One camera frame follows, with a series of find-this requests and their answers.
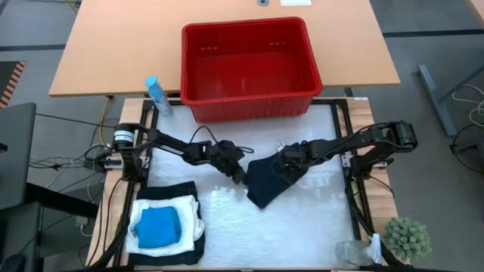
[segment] gray floor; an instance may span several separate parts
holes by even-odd
[[[373,0],[371,4],[383,32],[481,28],[465,0]],[[63,44],[75,16],[66,4],[10,0],[0,16],[0,46]],[[389,167],[399,215],[425,223],[430,232],[433,253],[415,264],[442,270],[482,270],[483,176],[465,169],[450,153],[448,145],[451,139],[445,136],[415,72],[418,64],[426,64],[437,83],[451,78],[460,66],[466,65],[468,57],[484,49],[484,36],[393,38],[387,39],[386,44],[401,85],[354,88],[354,94],[370,98],[377,122],[404,119],[415,127],[419,148],[413,153],[396,156],[396,163]],[[33,101],[37,103],[39,113],[74,119],[83,116],[85,121],[97,122],[104,104],[103,97],[48,96],[61,56],[62,51],[0,52],[2,61],[26,61],[26,69],[11,104]],[[484,88],[484,75],[472,83]],[[324,92],[324,96],[342,95],[341,89]],[[463,91],[462,95],[482,100],[472,91]],[[108,118],[119,117],[123,100],[124,97],[116,97],[110,103]],[[474,105],[452,102],[451,106],[458,127],[468,124],[467,112]],[[89,125],[37,116],[32,157],[81,153],[89,145],[92,131]],[[105,138],[110,138],[112,131],[106,129],[105,132]],[[31,169],[29,181],[39,185],[46,185],[56,175],[49,170],[35,170]],[[88,169],[68,170],[51,188],[59,190],[90,172]],[[71,193],[86,199],[85,186],[86,183],[78,184],[72,187]],[[46,212],[45,225],[61,216],[56,212]],[[66,248],[80,248],[88,243],[88,238],[80,236],[73,220],[48,233],[52,242],[65,241],[67,236],[75,236],[76,242]],[[86,248],[81,251],[83,260],[86,251]],[[45,270],[48,271],[78,267],[77,250],[55,255],[45,262]]]

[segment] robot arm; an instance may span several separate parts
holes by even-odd
[[[410,124],[403,121],[388,122],[370,125],[350,136],[331,141],[303,141],[296,149],[286,146],[280,153],[279,162],[286,166],[289,182],[294,183],[309,167],[322,164],[334,155],[373,146],[365,155],[354,156],[349,160],[352,175],[367,179],[373,165],[394,153],[411,152],[417,145],[417,138]]]
[[[147,135],[146,144],[134,147],[136,131],[139,137],[142,137],[141,134]],[[223,140],[215,145],[212,145],[211,141],[185,143],[157,129],[146,128],[140,124],[123,123],[115,128],[113,149],[120,152],[123,158],[124,179],[139,182],[146,178],[143,174],[144,166],[139,157],[146,147],[156,147],[178,155],[190,165],[210,164],[232,178],[236,184],[239,184],[245,176],[244,170],[238,164],[238,161],[244,157],[244,152],[231,141]]]

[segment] black cloth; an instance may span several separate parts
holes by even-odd
[[[136,199],[148,199],[148,200],[162,200],[172,199],[180,196],[192,195],[197,198],[197,188],[195,182],[189,181],[182,184],[176,184],[168,187],[146,187],[138,191]],[[198,218],[200,216],[200,202],[197,211]],[[162,257],[150,257],[142,254],[129,254],[129,265],[151,265],[151,266],[164,266],[164,265],[176,265],[176,264],[196,264],[203,256],[203,250],[205,248],[205,233],[194,242],[195,250],[189,252],[183,252],[177,255],[162,256]]]
[[[249,162],[243,183],[249,188],[247,197],[260,209],[294,183],[288,178],[287,169],[278,161],[279,153],[265,159]]]

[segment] wooden desk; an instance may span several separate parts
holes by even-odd
[[[368,0],[313,1],[283,7],[271,0],[85,0],[49,94],[144,94],[157,75],[180,89],[182,28],[189,23],[297,16],[306,22],[325,87],[399,84]]]
[[[144,99],[126,99],[123,107],[123,112],[121,114],[120,122],[139,122],[141,116],[141,108]],[[370,104],[368,100],[358,100],[354,98],[348,98],[348,105],[349,105],[349,113],[351,116],[351,122],[353,131],[360,129],[363,126],[370,125],[374,123],[373,116],[371,115]],[[150,124],[150,116],[147,118],[147,125]],[[100,209],[103,209],[103,219],[102,223],[103,226],[99,224],[99,216],[101,215],[98,212],[98,219],[96,221],[96,225],[94,228],[94,233],[92,235],[91,246],[89,248],[88,253],[88,260],[91,258],[98,241],[98,233],[99,227],[101,227],[101,238],[100,238],[100,246],[99,249],[96,251],[95,257],[93,258],[94,263],[102,253],[102,245],[104,242],[104,231],[106,227],[106,218],[107,218],[107,199],[111,192],[113,191],[114,184],[121,178],[122,171],[121,170],[113,170],[107,174],[106,183],[104,185],[104,194],[103,194],[103,205]],[[375,178],[380,179],[381,181],[385,182],[389,185],[388,174],[386,170],[373,170],[372,175]],[[365,188],[368,195],[368,202],[371,210],[371,216],[373,218],[373,223],[375,230],[379,233],[382,233],[384,230],[384,224],[392,217],[397,217],[397,211],[395,207],[395,202],[393,200],[392,194],[385,188],[383,185],[378,184],[375,181],[368,180],[365,182]],[[119,217],[123,212],[123,204],[124,199],[126,196],[126,189],[127,183],[122,182],[118,184],[116,190],[113,193],[113,198],[111,200],[110,205],[110,218],[109,218],[109,226],[107,230],[107,246],[110,244],[114,237],[114,233],[116,230],[117,222],[119,221]],[[362,230],[361,234],[364,238],[365,232]],[[128,254],[123,254],[121,259],[121,264],[127,264],[128,262]]]
[[[467,3],[474,9],[476,16],[484,26],[484,0],[467,0]]]

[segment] blue object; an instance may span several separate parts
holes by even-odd
[[[140,249],[157,249],[180,241],[182,227],[173,207],[148,208],[141,213],[141,220],[135,225]]]
[[[173,114],[172,106],[168,102],[168,97],[158,83],[157,76],[148,76],[144,81],[144,85],[148,88],[148,94],[162,116],[170,116]]]

